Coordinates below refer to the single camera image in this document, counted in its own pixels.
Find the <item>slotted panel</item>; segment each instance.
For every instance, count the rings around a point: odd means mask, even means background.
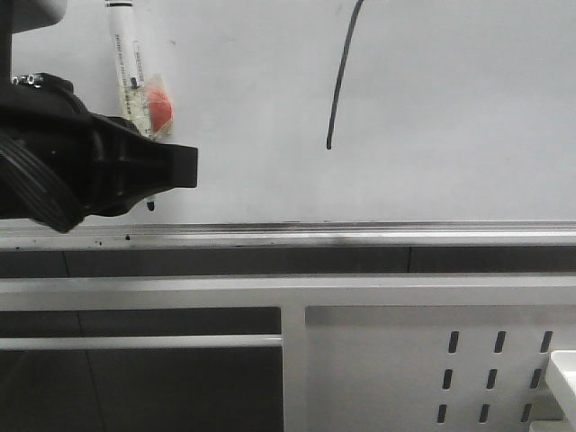
[[[575,307],[313,307],[306,323],[310,431],[526,432],[563,416],[541,348],[576,347]]]

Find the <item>rectangular slot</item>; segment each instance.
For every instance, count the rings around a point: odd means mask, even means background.
[[[450,344],[448,345],[448,353],[453,354],[458,348],[458,338],[460,337],[459,331],[453,331],[450,334]]]
[[[506,340],[506,332],[499,331],[498,335],[496,336],[496,344],[494,344],[494,352],[499,354],[504,349],[504,341]]]
[[[450,386],[452,385],[452,373],[453,373],[452,369],[446,369],[444,371],[444,380],[442,381],[443,390],[450,389]]]
[[[537,389],[540,384],[540,377],[542,376],[542,369],[535,369],[532,373],[532,381],[530,381],[530,388]]]
[[[522,423],[526,423],[527,421],[530,420],[530,411],[532,410],[532,404],[531,403],[527,403],[524,406],[524,410],[522,411],[522,418],[520,419],[520,421]]]
[[[446,422],[446,412],[448,410],[447,405],[442,404],[438,407],[438,418],[437,418],[437,422],[442,424]]]
[[[553,331],[546,331],[544,333],[544,337],[542,339],[542,345],[540,346],[541,353],[547,353],[548,349],[550,349],[550,342],[552,342]]]
[[[486,388],[488,390],[492,390],[496,385],[496,375],[498,373],[498,369],[490,369],[488,373],[488,381],[486,382]]]
[[[479,423],[486,423],[488,421],[488,412],[490,411],[490,404],[485,403],[482,405],[482,409],[480,410],[480,416],[478,417]]]

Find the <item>white plastic object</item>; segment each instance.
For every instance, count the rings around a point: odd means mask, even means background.
[[[573,432],[572,425],[565,421],[535,421],[530,425],[530,432]]]
[[[66,13],[68,0],[13,0],[13,32],[25,32],[58,23]]]
[[[576,428],[576,351],[553,351],[550,354],[546,382],[573,431]]]

